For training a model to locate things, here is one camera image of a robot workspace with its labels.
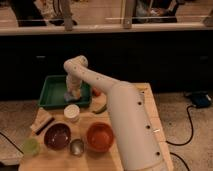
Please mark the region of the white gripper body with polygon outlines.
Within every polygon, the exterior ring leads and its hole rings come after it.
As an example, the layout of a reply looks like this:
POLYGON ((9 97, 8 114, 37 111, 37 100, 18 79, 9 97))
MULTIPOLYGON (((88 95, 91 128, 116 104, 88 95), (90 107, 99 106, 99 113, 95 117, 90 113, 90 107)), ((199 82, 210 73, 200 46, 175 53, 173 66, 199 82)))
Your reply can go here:
POLYGON ((81 83, 79 79, 72 79, 71 77, 66 78, 67 91, 74 98, 81 97, 81 83))

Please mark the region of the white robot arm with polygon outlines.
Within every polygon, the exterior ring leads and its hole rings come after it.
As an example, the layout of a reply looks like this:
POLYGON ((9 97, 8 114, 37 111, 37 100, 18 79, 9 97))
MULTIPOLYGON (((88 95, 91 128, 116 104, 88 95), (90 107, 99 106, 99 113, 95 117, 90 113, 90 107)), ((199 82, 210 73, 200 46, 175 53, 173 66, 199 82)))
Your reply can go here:
POLYGON ((70 83, 83 80, 106 95, 107 111, 124 171, 169 171, 138 89, 87 68, 87 58, 64 62, 70 83))

